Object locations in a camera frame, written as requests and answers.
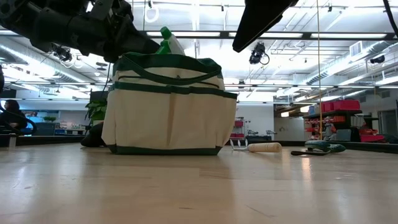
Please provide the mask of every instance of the person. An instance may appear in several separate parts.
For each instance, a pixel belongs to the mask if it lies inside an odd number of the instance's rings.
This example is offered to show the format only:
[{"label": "person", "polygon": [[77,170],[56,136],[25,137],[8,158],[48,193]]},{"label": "person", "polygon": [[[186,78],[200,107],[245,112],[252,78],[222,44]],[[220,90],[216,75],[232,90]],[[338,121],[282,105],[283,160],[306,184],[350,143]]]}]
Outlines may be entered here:
[{"label": "person", "polygon": [[24,119],[25,115],[19,109],[19,104],[16,100],[7,100],[6,104],[4,105],[4,109],[6,109],[7,112],[18,114],[19,116],[3,112],[0,114],[0,125],[4,125],[4,123],[9,123],[11,127],[18,130],[26,128],[27,121],[26,119]]}]

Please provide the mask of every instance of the spray bottle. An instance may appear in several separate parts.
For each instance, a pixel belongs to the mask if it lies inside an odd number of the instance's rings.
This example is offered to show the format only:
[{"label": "spray bottle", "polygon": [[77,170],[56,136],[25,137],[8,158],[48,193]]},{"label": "spray bottle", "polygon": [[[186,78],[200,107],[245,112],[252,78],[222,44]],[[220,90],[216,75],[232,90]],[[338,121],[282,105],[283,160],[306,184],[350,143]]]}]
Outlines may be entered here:
[{"label": "spray bottle", "polygon": [[184,49],[180,45],[180,42],[167,27],[161,28],[160,33],[162,34],[164,40],[160,43],[160,48],[156,51],[157,54],[185,55]]}]

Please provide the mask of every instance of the green trim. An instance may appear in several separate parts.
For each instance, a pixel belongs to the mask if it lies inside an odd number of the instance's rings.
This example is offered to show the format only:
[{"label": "green trim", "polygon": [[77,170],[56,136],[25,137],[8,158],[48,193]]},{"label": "green trim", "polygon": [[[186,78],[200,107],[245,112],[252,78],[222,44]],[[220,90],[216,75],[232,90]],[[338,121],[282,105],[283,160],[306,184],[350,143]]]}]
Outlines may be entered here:
[{"label": "green trim", "polygon": [[124,83],[124,82],[115,82],[114,89],[117,90],[134,90],[134,91],[145,91],[151,93],[177,93],[188,95],[191,93],[194,94],[211,94],[216,96],[222,96],[225,98],[231,98],[236,100],[238,95],[235,93],[228,93],[223,90],[217,90],[214,88],[203,88],[203,87],[179,87],[179,86],[155,86],[155,85],[143,85],[143,84],[135,84],[135,83]]},{"label": "green trim", "polygon": [[[146,79],[146,78],[143,78],[143,77],[132,77],[132,76],[127,76],[127,75],[121,75],[121,76],[119,76],[118,81],[120,81],[121,78],[138,78],[138,79],[142,78],[142,79]],[[199,84],[204,84],[204,85],[211,85],[211,86],[217,87],[217,89],[220,89],[220,87],[218,85],[213,84],[213,83],[209,83],[209,82],[198,82],[198,83]]]},{"label": "green trim", "polygon": [[169,155],[169,156],[216,156],[222,147],[205,149],[149,149],[143,147],[108,145],[118,155]]},{"label": "green trim", "polygon": [[212,73],[215,71],[219,71],[221,73],[221,66],[210,58],[195,59],[177,54],[143,55],[130,52],[123,54],[122,58],[114,64],[114,74],[115,71],[131,70],[132,64],[128,59],[132,60],[142,68],[182,68],[203,73]]},{"label": "green trim", "polygon": [[201,75],[199,77],[170,78],[170,77],[165,77],[163,75],[154,74],[154,73],[151,73],[151,72],[148,72],[147,70],[145,70],[145,68],[143,68],[141,64],[147,62],[148,60],[141,62],[141,61],[137,60],[138,59],[137,57],[127,57],[126,55],[123,55],[122,59],[126,59],[127,62],[130,64],[130,66],[129,66],[130,70],[135,71],[139,76],[144,77],[153,82],[162,83],[165,85],[191,85],[191,84],[194,84],[194,83],[197,83],[197,82],[209,79],[209,78],[213,78],[215,76],[218,76],[221,73],[221,67],[219,65],[217,65],[217,67],[213,67],[212,70],[209,70],[207,72],[207,74]]}]

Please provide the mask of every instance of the rolling pin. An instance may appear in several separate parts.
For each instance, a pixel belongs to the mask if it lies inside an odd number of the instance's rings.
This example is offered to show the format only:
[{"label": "rolling pin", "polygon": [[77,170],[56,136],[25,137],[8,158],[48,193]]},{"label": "rolling pin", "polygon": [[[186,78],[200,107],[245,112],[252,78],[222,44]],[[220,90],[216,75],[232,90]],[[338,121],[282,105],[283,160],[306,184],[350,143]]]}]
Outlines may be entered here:
[{"label": "rolling pin", "polygon": [[248,150],[251,152],[281,152],[282,145],[277,142],[250,144]]}]

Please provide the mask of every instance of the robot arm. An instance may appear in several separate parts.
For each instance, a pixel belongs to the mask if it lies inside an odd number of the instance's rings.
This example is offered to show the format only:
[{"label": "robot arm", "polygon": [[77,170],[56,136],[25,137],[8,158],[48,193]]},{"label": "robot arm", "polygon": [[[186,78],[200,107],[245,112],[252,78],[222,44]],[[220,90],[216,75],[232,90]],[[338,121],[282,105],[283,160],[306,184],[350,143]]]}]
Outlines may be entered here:
[{"label": "robot arm", "polygon": [[159,45],[132,24],[131,5],[124,0],[0,0],[0,25],[30,39],[48,52],[51,43],[103,56],[115,62],[126,52],[151,54]]}]

